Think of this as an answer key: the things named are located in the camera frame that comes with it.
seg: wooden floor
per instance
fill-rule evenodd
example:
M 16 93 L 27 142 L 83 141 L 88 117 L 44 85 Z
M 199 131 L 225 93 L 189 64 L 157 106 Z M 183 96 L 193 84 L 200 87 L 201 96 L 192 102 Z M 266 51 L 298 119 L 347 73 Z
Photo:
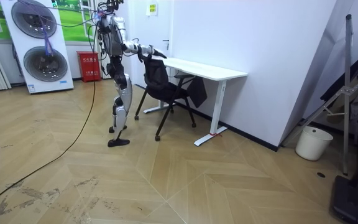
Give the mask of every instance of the wooden floor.
M 163 111 L 134 121 L 143 93 L 134 87 L 122 134 L 131 143 L 108 148 L 117 93 L 111 80 L 96 86 L 81 137 L 61 159 L 1 195 L 0 223 L 340 223 L 328 212 L 340 173 L 339 144 L 318 162 L 298 157 L 293 148 L 273 152 L 231 131 L 196 147 L 210 122 L 196 116 L 193 129 L 179 107 L 155 142 Z M 93 84 L 81 81 L 56 93 L 0 91 L 0 192 L 74 141 L 92 93 Z M 148 96 L 144 109 L 156 104 Z

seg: white desk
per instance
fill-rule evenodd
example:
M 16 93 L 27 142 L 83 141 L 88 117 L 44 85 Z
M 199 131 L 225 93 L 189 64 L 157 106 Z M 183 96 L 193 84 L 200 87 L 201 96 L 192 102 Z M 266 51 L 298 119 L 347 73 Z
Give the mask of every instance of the white desk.
M 216 92 L 215 107 L 214 113 L 212 115 L 211 129 L 209 134 L 195 141 L 196 146 L 201 145 L 202 143 L 208 141 L 209 139 L 215 137 L 217 134 L 223 132 L 227 127 L 218 128 L 219 116 L 221 115 L 221 108 L 223 102 L 224 91 L 226 89 L 226 81 L 232 78 L 245 77 L 248 76 L 246 72 L 239 72 L 235 70 L 230 70 L 226 68 L 215 67 L 212 65 L 205 65 L 202 63 L 189 62 L 186 60 L 178 58 L 161 58 L 153 57 L 153 59 L 163 60 L 166 67 L 174 68 L 181 72 L 192 74 L 198 77 L 207 78 L 219 82 L 218 90 Z M 152 111 L 163 110 L 166 108 L 166 105 L 160 101 L 159 106 L 151 109 L 147 109 L 144 113 L 149 113 Z

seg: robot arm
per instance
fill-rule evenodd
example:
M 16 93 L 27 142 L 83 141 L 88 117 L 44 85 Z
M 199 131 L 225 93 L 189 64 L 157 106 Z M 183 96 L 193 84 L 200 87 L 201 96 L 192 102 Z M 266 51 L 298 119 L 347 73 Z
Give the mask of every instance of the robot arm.
M 152 54 L 156 56 L 161 56 L 163 58 L 166 58 L 166 56 L 161 53 L 161 51 L 153 48 L 151 45 L 142 45 L 138 44 L 137 42 L 134 42 L 133 40 L 127 39 L 127 31 L 125 28 L 125 20 L 122 17 L 118 16 L 111 16 L 108 18 L 110 20 L 109 25 L 111 26 L 112 32 L 116 32 L 115 34 L 112 34 L 112 37 L 119 39 L 119 43 L 121 45 L 121 50 L 125 53 L 132 53 L 132 54 Z

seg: white bucket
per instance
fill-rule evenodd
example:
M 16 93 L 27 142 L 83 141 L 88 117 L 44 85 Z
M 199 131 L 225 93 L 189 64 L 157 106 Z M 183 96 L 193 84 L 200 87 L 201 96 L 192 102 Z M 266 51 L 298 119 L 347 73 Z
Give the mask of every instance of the white bucket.
M 307 126 L 302 131 L 295 152 L 304 159 L 316 161 L 333 139 L 327 132 Z

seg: robot knee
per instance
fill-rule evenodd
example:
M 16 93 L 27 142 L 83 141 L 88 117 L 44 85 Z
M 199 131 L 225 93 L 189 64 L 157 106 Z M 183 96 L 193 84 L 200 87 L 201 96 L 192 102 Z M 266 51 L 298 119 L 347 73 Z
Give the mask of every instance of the robot knee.
M 114 105 L 112 106 L 112 114 L 117 115 L 117 107 L 122 106 L 123 104 L 121 97 L 116 97 L 114 99 Z

